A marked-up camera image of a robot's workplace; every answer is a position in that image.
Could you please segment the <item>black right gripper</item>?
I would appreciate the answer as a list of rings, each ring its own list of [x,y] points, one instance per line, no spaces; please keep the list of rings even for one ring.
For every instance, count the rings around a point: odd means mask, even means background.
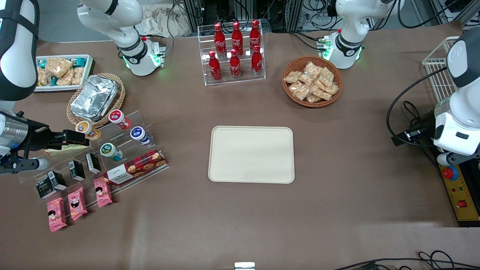
[[[53,132],[45,124],[35,121],[23,121],[27,125],[27,135],[21,144],[24,152],[37,152],[42,149],[61,150],[63,146],[89,147],[90,142],[84,133],[65,129],[61,132]]]

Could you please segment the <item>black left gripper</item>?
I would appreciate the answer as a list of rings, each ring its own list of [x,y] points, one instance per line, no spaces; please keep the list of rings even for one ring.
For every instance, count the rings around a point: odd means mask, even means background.
[[[404,131],[404,135],[394,135],[391,141],[397,147],[406,143],[407,138],[425,137],[425,133],[434,133],[436,128],[434,111],[428,111],[417,118],[413,126]]]

